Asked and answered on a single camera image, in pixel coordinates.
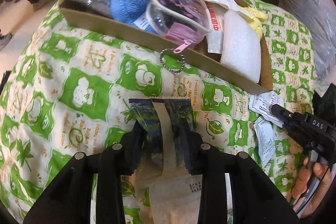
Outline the person's right hand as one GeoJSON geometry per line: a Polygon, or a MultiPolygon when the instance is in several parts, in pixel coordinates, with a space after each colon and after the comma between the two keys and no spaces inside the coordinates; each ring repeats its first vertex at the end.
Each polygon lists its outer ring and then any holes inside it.
{"type": "Polygon", "coordinates": [[[298,200],[305,192],[307,192],[309,180],[311,177],[317,178],[317,184],[312,186],[311,199],[309,203],[300,211],[299,218],[306,218],[311,216],[318,208],[320,203],[323,201],[326,193],[329,190],[331,182],[333,180],[333,175],[329,167],[320,162],[316,162],[313,165],[312,170],[309,170],[307,165],[309,162],[309,157],[306,156],[303,160],[303,166],[299,170],[297,180],[294,187],[291,190],[291,196],[298,200]]]}

